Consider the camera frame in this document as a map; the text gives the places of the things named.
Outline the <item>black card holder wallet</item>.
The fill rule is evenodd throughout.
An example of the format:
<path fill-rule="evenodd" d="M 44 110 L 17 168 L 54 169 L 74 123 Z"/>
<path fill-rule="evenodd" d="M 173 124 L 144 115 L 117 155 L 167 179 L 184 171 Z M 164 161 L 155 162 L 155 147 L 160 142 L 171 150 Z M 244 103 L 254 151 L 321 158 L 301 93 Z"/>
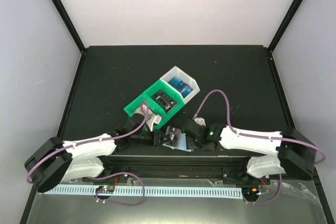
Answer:
<path fill-rule="evenodd" d="M 178 143 L 177 147 L 170 147 L 170 146 L 165 145 L 164 143 L 163 143 L 163 146 L 171 148 L 173 150 L 180 150 L 180 151 L 185 151 L 185 152 L 189 152 L 189 153 L 191 153 L 193 151 L 193 150 L 189 150 L 187 148 L 186 137 L 185 137 L 184 133 L 182 133 L 182 132 L 180 134 L 179 143 Z"/>

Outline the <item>green bin with black cards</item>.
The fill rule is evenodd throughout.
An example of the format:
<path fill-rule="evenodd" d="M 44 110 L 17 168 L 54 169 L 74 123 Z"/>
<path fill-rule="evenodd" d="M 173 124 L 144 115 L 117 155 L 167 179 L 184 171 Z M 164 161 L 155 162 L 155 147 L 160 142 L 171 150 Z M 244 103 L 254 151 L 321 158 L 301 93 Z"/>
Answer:
<path fill-rule="evenodd" d="M 177 91 L 162 80 L 156 81 L 142 93 L 152 112 L 168 122 L 183 106 L 184 102 Z"/>

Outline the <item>green bin with red cards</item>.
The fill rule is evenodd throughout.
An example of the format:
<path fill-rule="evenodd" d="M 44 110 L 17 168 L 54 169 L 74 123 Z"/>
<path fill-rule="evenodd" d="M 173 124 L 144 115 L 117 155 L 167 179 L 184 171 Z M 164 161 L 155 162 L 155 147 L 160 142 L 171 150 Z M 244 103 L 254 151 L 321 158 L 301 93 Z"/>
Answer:
<path fill-rule="evenodd" d="M 155 125 L 163 122 L 159 106 L 146 94 L 139 95 L 124 108 L 124 111 L 128 116 L 132 116 L 135 113 L 147 115 L 147 122 L 154 122 Z"/>

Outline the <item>white bin with blue cards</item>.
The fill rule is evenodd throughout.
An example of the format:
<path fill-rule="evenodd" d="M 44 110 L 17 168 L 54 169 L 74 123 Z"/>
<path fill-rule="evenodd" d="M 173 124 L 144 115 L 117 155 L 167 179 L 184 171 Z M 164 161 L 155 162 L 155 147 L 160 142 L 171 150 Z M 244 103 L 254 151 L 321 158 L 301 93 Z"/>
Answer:
<path fill-rule="evenodd" d="M 184 104 L 200 92 L 196 80 L 177 66 L 165 73 L 160 80 L 173 89 L 182 98 Z"/>

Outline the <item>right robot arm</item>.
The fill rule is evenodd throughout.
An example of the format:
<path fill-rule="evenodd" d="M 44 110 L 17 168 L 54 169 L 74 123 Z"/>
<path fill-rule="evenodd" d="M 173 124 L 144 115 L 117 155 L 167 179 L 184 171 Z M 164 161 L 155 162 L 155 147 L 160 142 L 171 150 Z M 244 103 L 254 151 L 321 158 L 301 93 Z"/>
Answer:
<path fill-rule="evenodd" d="M 267 175 L 287 174 L 299 180 L 312 180 L 318 148 L 294 128 L 257 132 L 213 123 L 200 125 L 187 120 L 182 133 L 204 151 L 242 150 L 256 153 L 238 171 L 239 179 L 250 184 Z"/>

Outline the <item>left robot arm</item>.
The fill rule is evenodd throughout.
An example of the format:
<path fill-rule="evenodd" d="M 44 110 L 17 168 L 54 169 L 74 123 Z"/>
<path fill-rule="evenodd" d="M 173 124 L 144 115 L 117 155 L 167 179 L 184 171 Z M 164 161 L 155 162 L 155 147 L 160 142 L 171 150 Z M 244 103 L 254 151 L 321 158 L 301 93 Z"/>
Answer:
<path fill-rule="evenodd" d="M 102 135 L 76 141 L 63 141 L 55 136 L 48 139 L 24 164 L 26 181 L 39 193 L 47 192 L 63 181 L 91 177 L 102 182 L 113 174 L 111 166 L 102 163 L 101 156 L 129 144 L 159 146 L 168 137 L 149 127 L 149 120 L 136 114 L 114 130 Z"/>

